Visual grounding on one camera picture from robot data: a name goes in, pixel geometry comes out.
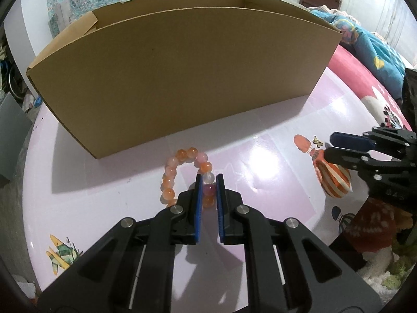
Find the small gold earring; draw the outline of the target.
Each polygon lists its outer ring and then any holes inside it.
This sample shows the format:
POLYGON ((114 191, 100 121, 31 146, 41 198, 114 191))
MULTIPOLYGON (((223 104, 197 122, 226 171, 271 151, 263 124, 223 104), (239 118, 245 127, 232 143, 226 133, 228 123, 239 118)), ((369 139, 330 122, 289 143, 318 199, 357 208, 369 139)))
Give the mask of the small gold earring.
POLYGON ((316 145, 316 147, 321 148, 322 146, 324 146, 324 143, 319 140, 316 136, 313 136, 313 140, 312 140, 313 144, 316 145))

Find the pink floral blanket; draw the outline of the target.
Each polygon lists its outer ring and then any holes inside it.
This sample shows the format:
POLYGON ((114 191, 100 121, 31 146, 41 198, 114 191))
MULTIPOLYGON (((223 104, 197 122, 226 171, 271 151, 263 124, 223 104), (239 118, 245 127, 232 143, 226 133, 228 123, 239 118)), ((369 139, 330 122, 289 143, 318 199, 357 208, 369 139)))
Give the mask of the pink floral blanket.
POLYGON ((386 88, 348 50, 339 45, 328 68, 347 84, 380 127, 411 130, 386 88))

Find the blue patterned quilt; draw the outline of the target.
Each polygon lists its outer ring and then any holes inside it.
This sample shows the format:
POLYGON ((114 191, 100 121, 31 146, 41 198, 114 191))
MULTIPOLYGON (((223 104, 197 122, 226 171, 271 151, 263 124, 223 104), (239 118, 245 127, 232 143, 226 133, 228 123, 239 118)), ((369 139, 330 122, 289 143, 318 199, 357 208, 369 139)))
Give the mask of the blue patterned quilt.
POLYGON ((342 33, 340 45, 374 75, 391 97, 402 99, 406 67, 396 50, 376 34, 367 31, 347 12, 329 9, 325 5, 310 7, 308 10, 339 29, 342 33))

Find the green white plush toy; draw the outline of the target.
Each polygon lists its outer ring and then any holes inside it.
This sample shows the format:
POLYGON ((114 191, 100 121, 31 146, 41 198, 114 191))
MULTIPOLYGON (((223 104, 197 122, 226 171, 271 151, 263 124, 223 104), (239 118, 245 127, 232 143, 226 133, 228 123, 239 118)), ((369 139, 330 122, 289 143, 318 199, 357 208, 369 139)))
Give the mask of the green white plush toy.
POLYGON ((416 240, 392 245, 374 253, 358 275, 375 290, 399 290, 416 265, 416 240))

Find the grey board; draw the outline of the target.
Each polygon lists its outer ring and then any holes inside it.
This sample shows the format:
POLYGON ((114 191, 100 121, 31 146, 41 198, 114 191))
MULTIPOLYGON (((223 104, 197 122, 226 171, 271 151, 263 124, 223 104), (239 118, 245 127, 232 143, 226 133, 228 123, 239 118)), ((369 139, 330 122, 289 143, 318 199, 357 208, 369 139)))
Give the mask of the grey board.
POLYGON ((0 111, 0 174, 3 188, 14 178, 19 154, 32 122, 10 93, 1 102, 0 111))

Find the brown cardboard box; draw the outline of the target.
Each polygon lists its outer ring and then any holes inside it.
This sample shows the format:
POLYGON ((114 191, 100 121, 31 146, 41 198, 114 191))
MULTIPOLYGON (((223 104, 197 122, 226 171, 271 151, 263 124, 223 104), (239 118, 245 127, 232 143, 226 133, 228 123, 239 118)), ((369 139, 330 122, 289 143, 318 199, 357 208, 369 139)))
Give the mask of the brown cardboard box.
POLYGON ((340 41, 282 0, 131 0, 70 24, 27 76, 99 159, 307 95, 340 41))

